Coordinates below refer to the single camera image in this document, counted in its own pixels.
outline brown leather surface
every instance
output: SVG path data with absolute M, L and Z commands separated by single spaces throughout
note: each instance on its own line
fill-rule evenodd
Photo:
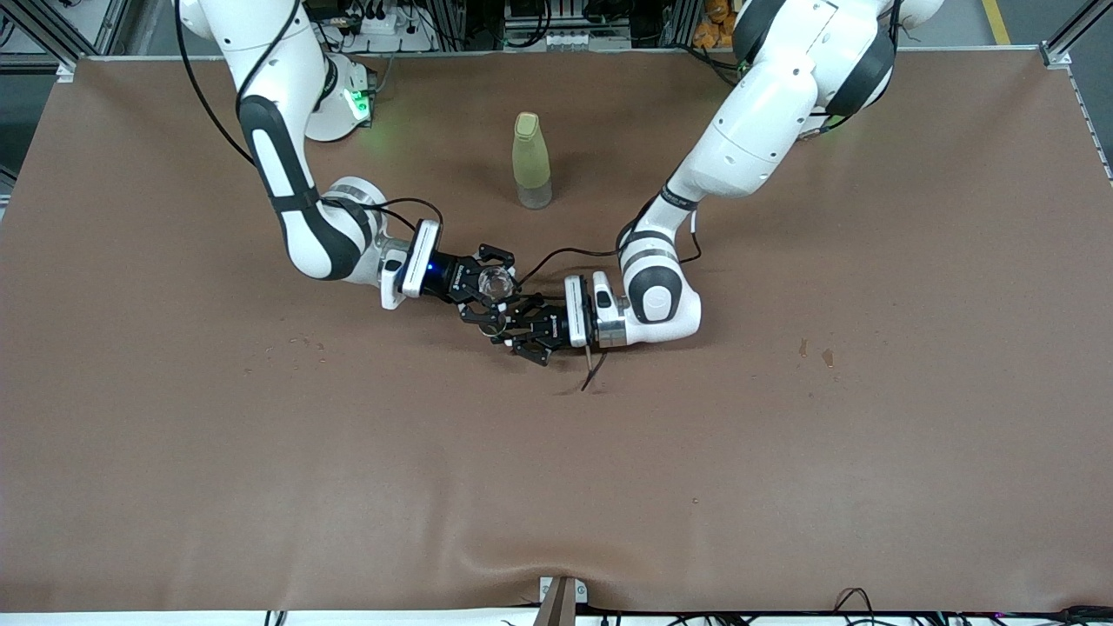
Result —
M 605 250 L 726 96 L 681 55 L 400 66 L 373 129 L 308 147 L 318 185 L 427 198 L 443 250 L 524 267 Z M 506 605 L 552 574 L 624 609 L 1113 604 L 1113 192 L 1064 72 L 902 55 L 700 224 L 700 332 L 578 393 L 582 355 L 301 276 L 177 63 L 82 62 L 0 229 L 0 608 Z

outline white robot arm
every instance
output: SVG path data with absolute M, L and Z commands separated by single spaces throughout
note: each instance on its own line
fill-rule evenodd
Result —
M 801 136 L 824 131 L 884 92 L 896 29 L 943 0 L 748 0 L 733 33 L 748 71 L 660 193 L 619 234 L 624 296 L 595 272 L 568 276 L 562 303 L 523 295 L 513 255 L 481 245 L 436 251 L 440 224 L 412 241 L 386 234 L 385 196 L 345 177 L 318 194 L 304 137 L 338 139 L 367 118 L 366 69 L 324 55 L 299 0 L 177 0 L 181 23 L 220 46 L 239 90 L 244 136 L 278 214 L 290 261 L 318 280 L 380 287 L 384 307 L 427 294 L 457 306 L 493 343 L 542 365 L 561 348 L 661 342 L 699 329 L 701 303 L 677 256 L 677 231 L 709 195 L 741 198 L 772 175 Z M 889 13 L 888 28 L 879 22 Z
M 942 0 L 898 0 L 918 25 Z M 577 277 L 565 280 L 573 346 L 601 348 L 681 339 L 699 329 L 699 294 L 676 251 L 677 231 L 709 195 L 742 198 L 772 175 L 792 144 L 831 114 L 848 117 L 884 92 L 896 52 L 897 20 L 879 19 L 886 0 L 749 0 L 738 16 L 735 53 L 749 71 L 716 113 L 696 147 L 619 239 L 624 297 L 597 272 L 593 302 L 579 306 Z
M 232 70 L 244 138 L 290 261 L 313 278 L 380 285 L 383 261 L 407 242 L 388 237 L 385 216 L 361 205 L 386 198 L 355 177 L 318 194 L 305 162 L 307 135 L 338 139 L 367 119 L 366 68 L 324 55 L 298 0 L 179 1 L 181 23 L 215 40 Z

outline electrical outlet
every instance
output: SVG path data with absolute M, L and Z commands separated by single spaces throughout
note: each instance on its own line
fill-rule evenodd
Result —
M 394 12 L 387 12 L 386 18 L 382 20 L 377 19 L 363 19 L 364 35 L 395 35 L 398 30 L 398 16 Z

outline metal frame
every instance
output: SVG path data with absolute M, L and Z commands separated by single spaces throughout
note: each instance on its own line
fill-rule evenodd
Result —
M 11 22 L 12 28 L 20 29 L 19 22 L 6 10 L 4 4 L 0 0 L 0 14 Z M 0 58 L 0 75 L 53 74 L 57 67 L 58 59 L 45 49 L 41 52 L 4 52 Z
M 76 67 L 81 57 L 97 53 L 73 25 L 41 0 L 0 0 L 0 10 L 63 66 Z
M 1055 35 L 1040 46 L 1044 65 L 1058 68 L 1070 65 L 1071 47 L 1090 30 L 1111 8 L 1113 0 L 1086 0 L 1074 16 L 1066 20 Z
M 0 164 L 0 183 L 8 185 L 9 187 L 16 186 L 16 170 L 11 169 L 7 165 Z
M 97 32 L 97 40 L 92 45 L 97 49 L 96 53 L 108 55 L 112 52 L 112 47 L 116 45 L 118 36 L 122 30 L 120 28 L 120 20 L 130 3 L 131 0 L 109 0 L 108 10 L 100 21 L 100 31 Z
M 436 38 L 441 41 L 441 49 L 447 51 L 460 50 L 459 40 L 464 38 L 463 16 L 466 6 L 462 3 L 457 4 L 455 0 L 430 0 L 425 7 L 436 28 L 440 30 L 436 33 Z

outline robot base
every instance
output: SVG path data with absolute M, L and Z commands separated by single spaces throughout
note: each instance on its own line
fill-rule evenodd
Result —
M 309 115 L 309 123 L 305 127 L 305 136 L 314 141 L 343 139 L 357 126 L 371 119 L 374 101 L 373 94 L 363 96 L 367 92 L 366 67 L 343 55 L 325 56 L 336 68 L 336 80 L 322 98 L 317 109 Z

